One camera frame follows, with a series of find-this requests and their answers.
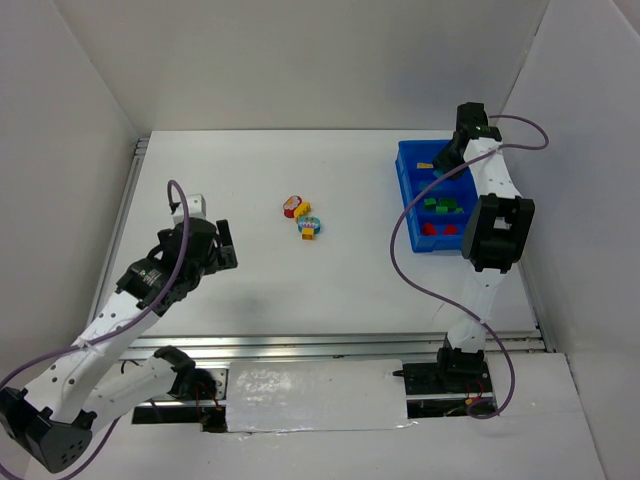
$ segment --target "white backdrop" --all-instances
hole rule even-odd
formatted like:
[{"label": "white backdrop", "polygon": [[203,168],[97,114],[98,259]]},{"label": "white backdrop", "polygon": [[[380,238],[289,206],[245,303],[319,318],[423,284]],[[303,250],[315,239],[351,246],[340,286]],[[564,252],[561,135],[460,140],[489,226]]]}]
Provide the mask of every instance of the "white backdrop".
[{"label": "white backdrop", "polygon": [[449,128],[500,111],[548,0],[56,0],[136,127]]},{"label": "white backdrop", "polygon": [[[616,480],[638,478],[639,85],[640,37],[612,1],[554,0],[506,107],[551,137],[542,154],[508,155],[536,201],[525,268]],[[536,141],[500,126],[509,141]]]},{"label": "white backdrop", "polygon": [[0,2],[0,374],[83,328],[135,138],[52,4]]}]

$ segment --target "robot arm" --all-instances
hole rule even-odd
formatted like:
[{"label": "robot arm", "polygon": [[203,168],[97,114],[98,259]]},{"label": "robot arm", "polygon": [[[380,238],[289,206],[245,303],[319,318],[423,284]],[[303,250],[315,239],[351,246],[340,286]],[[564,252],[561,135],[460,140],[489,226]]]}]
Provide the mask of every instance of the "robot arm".
[{"label": "robot arm", "polygon": [[[523,199],[513,185],[500,150],[502,136],[490,127],[484,105],[466,103],[458,107],[456,132],[434,160],[434,167],[447,172],[490,151],[496,153],[469,168],[478,192],[478,202],[462,241],[462,256],[471,263],[463,286],[462,303],[482,321],[490,318],[496,291],[511,266],[520,260],[529,233],[535,205]],[[438,352],[442,375],[473,378],[482,369],[486,329],[462,315]]]},{"label": "robot arm", "polygon": [[80,349],[56,360],[24,389],[0,391],[0,421],[5,430],[51,473],[70,467],[93,434],[143,401],[164,393],[193,399],[201,384],[215,391],[210,374],[197,369],[174,347],[159,349],[141,368],[102,381],[127,347],[194,290],[204,275],[237,267],[227,221],[208,222],[201,195],[187,197],[187,205],[190,228],[182,268],[152,312],[109,340],[89,343],[130,323],[167,284],[183,234],[185,209],[179,204],[173,205],[175,228],[159,232],[159,245],[120,278],[116,292],[74,342]]}]

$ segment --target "blue plastic tray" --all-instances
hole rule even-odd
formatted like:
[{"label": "blue plastic tray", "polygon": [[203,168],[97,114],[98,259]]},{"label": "blue plastic tray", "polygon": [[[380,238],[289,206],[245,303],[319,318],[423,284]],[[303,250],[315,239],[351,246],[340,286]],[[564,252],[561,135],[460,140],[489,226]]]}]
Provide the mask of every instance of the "blue plastic tray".
[{"label": "blue plastic tray", "polygon": [[[396,170],[402,191],[402,200],[406,208],[409,202],[437,177],[433,168],[418,168],[419,163],[431,164],[435,156],[440,153],[448,140],[407,140],[398,143],[398,158]],[[464,213],[437,214],[426,210],[424,199],[434,198],[438,202],[441,198],[455,198],[458,207]],[[445,180],[435,190],[429,192],[407,215],[409,237],[414,252],[433,252],[434,250],[460,250],[462,237],[471,212],[478,201],[476,185],[469,170],[457,180]],[[422,235],[425,223],[432,224],[438,235]],[[453,225],[458,229],[457,235],[444,235],[444,229]]]}]

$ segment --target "metal frame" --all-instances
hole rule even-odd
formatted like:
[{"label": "metal frame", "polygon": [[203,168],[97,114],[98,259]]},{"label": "metal frame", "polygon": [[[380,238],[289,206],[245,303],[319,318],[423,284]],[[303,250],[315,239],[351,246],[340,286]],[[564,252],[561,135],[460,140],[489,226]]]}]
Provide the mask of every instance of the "metal frame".
[{"label": "metal frame", "polygon": [[[202,368],[227,367],[231,361],[318,361],[348,358],[365,360],[392,356],[403,361],[434,361],[444,335],[329,335],[297,337],[143,337],[122,356],[143,360],[160,347],[172,345],[196,360]],[[511,352],[544,352],[540,338],[504,335]],[[498,353],[495,342],[487,342],[487,353]]]}]

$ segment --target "purple cable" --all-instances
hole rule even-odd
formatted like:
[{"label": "purple cable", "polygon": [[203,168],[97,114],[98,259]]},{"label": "purple cable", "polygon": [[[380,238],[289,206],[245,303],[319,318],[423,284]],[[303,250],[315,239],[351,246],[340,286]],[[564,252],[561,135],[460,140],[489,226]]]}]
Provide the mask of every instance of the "purple cable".
[{"label": "purple cable", "polygon": [[490,398],[480,398],[480,399],[476,400],[474,403],[472,403],[471,405],[468,405],[467,406],[467,414],[470,417],[476,418],[476,419],[479,419],[479,420],[485,420],[485,419],[493,418],[493,417],[496,417],[496,416],[500,415],[505,410],[505,408],[507,408],[509,403],[511,402],[511,399],[513,398],[513,392],[515,391],[515,388],[516,388],[516,372],[515,372],[515,369],[513,368],[513,362],[511,361],[511,356],[509,355],[509,352],[507,351],[506,347],[504,346],[504,343],[502,343],[502,340],[500,340],[500,337],[498,337],[498,334],[489,325],[487,325],[486,323],[483,323],[482,319],[476,313],[472,312],[467,307],[465,307],[461,303],[456,302],[455,300],[453,300],[451,298],[445,297],[444,295],[440,295],[439,293],[436,293],[436,292],[433,292],[431,290],[427,290],[424,287],[421,287],[420,285],[415,283],[413,280],[411,280],[409,277],[407,277],[404,274],[404,272],[400,269],[400,266],[398,265],[398,261],[396,260],[395,248],[396,248],[396,237],[398,236],[398,230],[400,230],[400,225],[402,225],[403,220],[407,217],[407,215],[409,214],[411,209],[413,207],[415,207],[418,204],[418,202],[420,202],[420,200],[422,200],[422,198],[424,198],[424,196],[427,193],[429,193],[431,190],[433,190],[433,188],[436,187],[438,184],[444,182],[446,179],[448,179],[451,176],[455,175],[456,173],[464,170],[465,168],[470,167],[474,163],[478,163],[478,162],[480,162],[482,160],[486,160],[487,158],[493,156],[493,154],[496,153],[498,150],[504,150],[505,148],[518,148],[518,149],[522,149],[522,150],[542,150],[544,148],[547,148],[547,146],[549,145],[549,136],[547,135],[547,132],[545,132],[542,129],[541,126],[539,126],[535,122],[532,122],[531,120],[528,120],[528,119],[523,118],[523,117],[518,117],[516,115],[491,115],[489,118],[510,118],[512,120],[519,120],[521,122],[527,123],[527,124],[531,125],[532,127],[534,127],[536,130],[538,130],[538,132],[540,132],[540,134],[544,138],[544,144],[542,144],[540,146],[532,146],[532,145],[521,145],[521,144],[518,144],[518,143],[504,143],[504,144],[500,145],[498,148],[496,148],[495,150],[492,150],[492,151],[487,152],[487,153],[485,153],[483,155],[480,155],[479,157],[476,157],[476,158],[474,158],[472,160],[469,160],[468,162],[465,162],[462,165],[457,166],[453,170],[451,170],[451,171],[445,173],[444,175],[442,175],[441,177],[437,178],[433,183],[429,184],[429,186],[427,188],[425,188],[422,192],[420,192],[418,194],[418,196],[416,198],[414,198],[411,203],[409,203],[409,205],[407,205],[407,208],[405,208],[404,212],[402,212],[402,214],[400,215],[400,218],[398,218],[398,221],[396,222],[395,226],[393,227],[393,232],[391,233],[391,242],[389,244],[389,253],[391,254],[391,263],[393,264],[393,268],[395,269],[395,271],[398,273],[398,275],[400,275],[400,278],[402,278],[406,283],[408,283],[410,286],[412,286],[413,288],[415,288],[419,292],[425,293],[425,294],[427,294],[427,295],[429,295],[431,297],[437,298],[438,300],[441,300],[441,301],[443,301],[445,303],[448,303],[449,305],[452,305],[452,306],[462,310],[467,315],[469,315],[473,320],[475,320],[480,325],[482,325],[487,332],[489,332],[489,334],[493,337],[493,339],[496,341],[496,343],[500,347],[500,350],[504,354],[504,358],[507,361],[507,364],[509,366],[509,374],[511,376],[511,383],[510,383],[510,386],[509,386],[509,393],[507,394],[507,397],[505,398],[505,400],[502,403],[502,405],[500,407],[498,407],[495,412],[487,414],[487,415],[475,415],[474,413],[471,412],[471,407],[473,407],[475,405],[478,405],[479,403],[492,402],[493,401],[492,399],[490,399]]},{"label": "purple cable", "polygon": [[[178,191],[178,196],[180,197],[180,201],[182,202],[182,205],[187,205],[187,197],[185,196],[184,191],[182,190],[182,187],[180,187],[178,182],[176,182],[175,180],[169,180],[169,182],[167,183],[167,197],[169,198],[169,204],[172,206],[175,205],[175,203],[173,202],[172,194],[171,194],[172,188],[175,188]],[[107,333],[105,335],[102,335],[101,337],[88,341],[87,343],[89,345],[97,345],[99,343],[106,342],[107,340],[111,340],[113,337],[120,335],[126,332],[127,330],[135,327],[150,312],[152,312],[160,304],[160,302],[162,302],[164,297],[167,295],[167,293],[169,293],[169,290],[175,283],[176,278],[178,278],[178,274],[180,273],[180,269],[182,268],[182,262],[184,261],[184,257],[187,253],[188,241],[189,241],[189,215],[185,215],[184,221],[183,221],[182,240],[180,242],[180,251],[178,253],[178,259],[176,261],[175,266],[173,267],[173,271],[171,272],[171,275],[169,276],[169,279],[167,280],[167,283],[165,284],[165,286],[162,288],[162,290],[160,290],[156,298],[154,298],[153,301],[149,305],[147,305],[147,307],[144,310],[142,310],[133,320],[131,320],[131,322],[129,322],[127,325],[125,325],[123,328],[119,330],[114,330],[113,332]],[[81,350],[81,348],[78,347],[77,345],[65,347],[50,353],[45,353],[43,355],[40,355],[39,357],[36,357],[33,360],[29,360],[24,365],[19,366],[13,372],[9,373],[2,380],[2,382],[0,382],[0,390],[6,387],[11,380],[13,380],[16,376],[18,376],[25,370],[28,370],[29,368],[39,363],[46,362],[47,360],[58,359],[65,355],[69,355],[70,353],[77,352],[78,350]],[[111,433],[113,433],[113,429],[116,427],[117,423],[118,423],[118,419],[114,420],[113,423],[111,423],[111,426],[109,427],[109,430],[107,430],[107,433],[105,434],[104,438],[102,439],[102,441],[100,442],[96,450],[91,454],[91,456],[87,459],[85,463],[83,463],[73,473],[67,475],[66,477],[62,477],[59,480],[71,480],[80,472],[82,472],[85,468],[87,468],[89,464],[93,462],[93,460],[98,456],[102,448],[105,446],[105,444],[107,443],[107,440],[109,440],[109,437],[111,436]],[[0,474],[8,478],[9,480],[24,480],[23,478],[20,478],[14,475],[13,473],[11,473],[1,463],[0,463]]]}]

